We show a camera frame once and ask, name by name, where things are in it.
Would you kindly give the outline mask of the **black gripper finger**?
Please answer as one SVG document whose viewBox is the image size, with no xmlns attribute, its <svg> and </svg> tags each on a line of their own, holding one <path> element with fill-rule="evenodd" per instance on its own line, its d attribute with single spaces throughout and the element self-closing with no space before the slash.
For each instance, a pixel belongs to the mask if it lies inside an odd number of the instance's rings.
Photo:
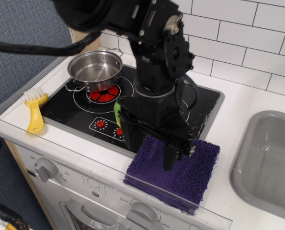
<svg viewBox="0 0 285 230">
<path fill-rule="evenodd" d="M 171 171 L 177 161 L 182 159 L 182 152 L 176 145 L 165 145 L 163 148 L 163 169 Z"/>
<path fill-rule="evenodd" d="M 121 129 L 125 138 L 125 145 L 129 150 L 139 150 L 144 140 L 144 131 L 137 120 L 121 119 Z"/>
</svg>

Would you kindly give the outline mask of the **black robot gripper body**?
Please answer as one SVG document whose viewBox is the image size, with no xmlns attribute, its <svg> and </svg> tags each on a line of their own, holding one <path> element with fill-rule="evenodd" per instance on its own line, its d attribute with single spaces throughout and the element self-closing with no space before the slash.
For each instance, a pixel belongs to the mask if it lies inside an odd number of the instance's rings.
<svg viewBox="0 0 285 230">
<path fill-rule="evenodd" d="M 189 112 L 198 101 L 197 90 L 171 90 L 162 95 L 121 96 L 120 120 L 137 120 L 140 128 L 159 139 L 164 145 L 176 145 L 182 155 L 193 152 L 193 141 L 197 135 L 185 122 L 181 112 Z"/>
</svg>

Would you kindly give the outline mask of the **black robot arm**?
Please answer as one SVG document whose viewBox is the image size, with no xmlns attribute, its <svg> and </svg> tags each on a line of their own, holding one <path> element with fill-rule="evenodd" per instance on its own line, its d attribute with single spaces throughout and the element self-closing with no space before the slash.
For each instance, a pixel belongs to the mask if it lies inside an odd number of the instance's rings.
<svg viewBox="0 0 285 230">
<path fill-rule="evenodd" d="M 137 69 L 135 96 L 118 99 L 125 143 L 137 150 L 145 134 L 163 141 L 163 169 L 172 170 L 193 152 L 196 134 L 180 112 L 198 99 L 197 86 L 186 74 L 194 55 L 183 36 L 178 6 L 169 0 L 56 0 L 54 7 L 77 31 L 107 29 L 128 38 Z"/>
</svg>

